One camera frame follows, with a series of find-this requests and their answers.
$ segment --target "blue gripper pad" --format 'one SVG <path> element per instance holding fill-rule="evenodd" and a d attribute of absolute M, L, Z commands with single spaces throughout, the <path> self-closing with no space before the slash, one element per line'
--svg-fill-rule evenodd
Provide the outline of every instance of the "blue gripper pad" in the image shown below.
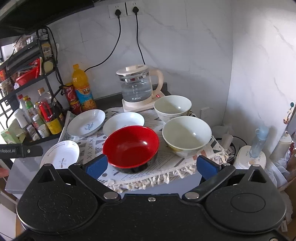
<path fill-rule="evenodd" d="M 196 160 L 196 168 L 198 172 L 205 178 L 206 180 L 215 176 L 220 170 L 221 166 L 206 158 L 203 155 L 200 155 Z"/>
<path fill-rule="evenodd" d="M 94 179 L 98 179 L 108 167 L 108 158 L 101 154 L 82 166 L 82 169 Z"/>

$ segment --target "ceramic bowl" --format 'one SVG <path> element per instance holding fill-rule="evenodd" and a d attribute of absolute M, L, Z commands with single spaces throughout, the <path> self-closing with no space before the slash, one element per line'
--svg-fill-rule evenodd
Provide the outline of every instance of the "ceramic bowl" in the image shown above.
<path fill-rule="evenodd" d="M 157 156 L 159 138 L 150 128 L 126 126 L 112 133 L 103 145 L 108 163 L 124 173 L 137 173 L 151 165 Z"/>
<path fill-rule="evenodd" d="M 126 126 L 143 126 L 144 117 L 136 112 L 124 112 L 112 116 L 103 126 L 105 136 L 110 136 L 113 132 Z"/>
<path fill-rule="evenodd" d="M 163 127 L 163 138 L 172 151 L 183 158 L 196 155 L 212 137 L 212 130 L 203 120 L 193 116 L 179 116 Z"/>
<path fill-rule="evenodd" d="M 88 137 L 98 131 L 105 120 L 102 110 L 88 110 L 77 115 L 68 125 L 67 132 L 74 137 Z"/>
<path fill-rule="evenodd" d="M 154 109 L 163 122 L 168 122 L 178 116 L 187 115 L 191 107 L 191 101 L 179 95 L 164 96 L 154 103 Z"/>

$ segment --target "plate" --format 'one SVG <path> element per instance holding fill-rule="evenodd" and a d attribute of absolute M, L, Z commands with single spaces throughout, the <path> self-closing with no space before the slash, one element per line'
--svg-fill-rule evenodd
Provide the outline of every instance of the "plate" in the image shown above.
<path fill-rule="evenodd" d="M 83 112 L 69 123 L 67 132 L 74 137 L 88 137 L 102 127 L 105 116 L 105 112 L 102 110 Z"/>
<path fill-rule="evenodd" d="M 79 146 L 74 141 L 62 141 L 52 146 L 42 157 L 40 168 L 50 163 L 55 169 L 65 169 L 76 163 L 79 158 Z"/>
<path fill-rule="evenodd" d="M 110 136 L 113 132 L 126 126 L 143 126 L 144 117 L 136 112 L 124 112 L 112 116 L 103 126 L 105 136 Z"/>

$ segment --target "metal shelf rack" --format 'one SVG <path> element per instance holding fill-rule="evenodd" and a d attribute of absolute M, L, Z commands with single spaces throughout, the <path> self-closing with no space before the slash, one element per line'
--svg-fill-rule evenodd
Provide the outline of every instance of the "metal shelf rack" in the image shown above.
<path fill-rule="evenodd" d="M 41 39 L 40 37 L 40 30 L 42 30 L 42 32 L 48 36 L 47 39 Z M 16 52 L 14 55 L 12 55 L 9 59 L 7 59 L 1 66 L 0 66 L 0 70 L 4 69 L 6 70 L 6 75 L 7 77 L 11 77 L 12 74 L 14 74 L 16 71 L 21 70 L 22 68 L 24 68 L 26 65 L 28 65 L 29 63 L 31 63 L 32 61 L 34 61 L 35 59 L 37 59 L 38 57 L 42 57 L 43 61 L 41 64 L 41 75 L 36 78 L 36 79 L 32 79 L 30 80 L 28 83 L 26 83 L 25 85 L 20 86 L 18 89 L 14 90 L 13 92 L 9 93 L 8 95 L 6 95 L 5 97 L 3 97 L 0 100 L 0 106 L 1 109 L 3 111 L 3 113 L 0 115 L 5 115 L 6 117 L 6 128 L 8 128 L 8 120 L 9 118 L 13 115 L 13 113 L 19 108 L 19 103 L 16 97 L 16 94 L 20 91 L 22 91 L 23 89 L 39 82 L 40 80 L 45 80 L 45 83 L 48 87 L 48 90 L 52 96 L 52 106 L 54 106 L 54 98 L 55 96 L 60 93 L 62 91 L 62 87 L 64 86 L 62 78 L 60 76 L 59 73 L 59 69 L 57 66 L 57 48 L 56 48 L 56 42 L 54 39 L 54 36 L 52 34 L 52 31 L 50 30 L 49 27 L 47 26 L 42 26 L 40 28 L 38 28 L 36 30 L 36 35 L 37 35 L 37 39 L 35 41 L 33 41 L 32 43 L 28 44 L 27 46 L 25 46 L 24 48 L 22 48 L 21 50 L 19 50 L 18 52 Z M 43 49 L 42 49 L 42 44 L 48 42 L 51 48 L 51 53 L 52 53 L 52 57 L 49 58 L 45 58 L 44 53 L 43 53 Z M 53 69 L 49 72 L 49 73 L 45 73 L 45 69 L 44 69 L 44 63 L 48 60 L 51 60 L 51 62 L 53 63 Z M 48 80 L 48 76 L 55 72 L 56 74 L 56 78 L 58 80 L 58 82 L 61 84 L 59 89 L 56 92 L 53 92 L 49 80 Z M 8 110 L 4 110 L 3 108 L 3 102 L 6 103 L 6 105 L 8 106 L 9 104 L 11 105 L 11 108 L 9 108 Z M 41 142 L 45 142 L 47 140 L 50 139 L 54 139 L 54 138 L 58 138 L 60 136 L 60 134 L 56 134 L 56 135 L 51 135 L 47 138 L 42 138 L 40 140 L 34 141 L 34 142 L 30 142 L 30 145 L 34 145 L 37 143 L 41 143 Z"/>

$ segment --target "white bowl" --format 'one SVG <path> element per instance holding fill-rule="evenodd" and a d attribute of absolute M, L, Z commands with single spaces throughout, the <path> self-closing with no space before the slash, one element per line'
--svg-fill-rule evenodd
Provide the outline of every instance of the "white bowl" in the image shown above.
<path fill-rule="evenodd" d="M 88 137 L 101 128 L 105 116 L 105 112 L 102 110 L 83 112 L 69 123 L 67 132 L 74 137 Z"/>
<path fill-rule="evenodd" d="M 79 146 L 74 141 L 62 141 L 52 146 L 42 157 L 40 168 L 51 163 L 55 169 L 65 169 L 76 163 L 79 158 Z"/>
<path fill-rule="evenodd" d="M 154 103 L 154 109 L 158 117 L 164 122 L 168 122 L 178 116 L 187 115 L 191 107 L 191 101 L 179 95 L 164 96 Z"/>
<path fill-rule="evenodd" d="M 193 116 L 179 116 L 163 127 L 163 138 L 172 151 L 183 158 L 197 154 L 212 137 L 212 130 L 203 120 Z"/>
<path fill-rule="evenodd" d="M 105 136 L 110 136 L 113 132 L 125 126 L 143 126 L 145 123 L 144 117 L 135 112 L 124 112 L 112 116 L 103 126 Z"/>

